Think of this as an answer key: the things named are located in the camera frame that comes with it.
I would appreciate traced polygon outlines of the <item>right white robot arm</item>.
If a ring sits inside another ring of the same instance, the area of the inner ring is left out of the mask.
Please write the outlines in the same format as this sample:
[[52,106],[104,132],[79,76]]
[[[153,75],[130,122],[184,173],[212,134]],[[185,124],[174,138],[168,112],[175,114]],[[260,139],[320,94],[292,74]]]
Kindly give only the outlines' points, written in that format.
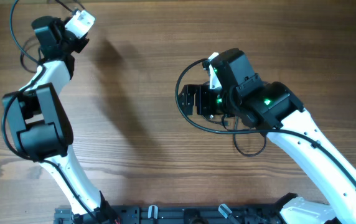
[[326,203],[287,194],[266,206],[243,212],[240,222],[356,223],[356,169],[317,127],[302,101],[283,83],[264,82],[246,54],[233,48],[199,60],[209,80],[201,85],[176,83],[179,113],[233,117],[243,129],[222,128],[221,134],[261,134],[280,147],[306,173]]

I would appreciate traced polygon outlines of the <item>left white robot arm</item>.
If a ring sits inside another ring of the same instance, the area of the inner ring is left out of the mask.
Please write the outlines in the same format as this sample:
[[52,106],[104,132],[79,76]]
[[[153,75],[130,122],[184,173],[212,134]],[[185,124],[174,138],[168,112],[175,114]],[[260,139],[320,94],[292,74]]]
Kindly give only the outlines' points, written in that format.
[[3,96],[3,131],[7,147],[38,163],[56,181],[70,203],[70,223],[120,223],[119,215],[86,176],[73,150],[73,129],[59,94],[74,72],[75,59],[88,43],[95,18],[86,10],[61,20],[43,16],[32,22],[39,41],[35,75],[20,90]]

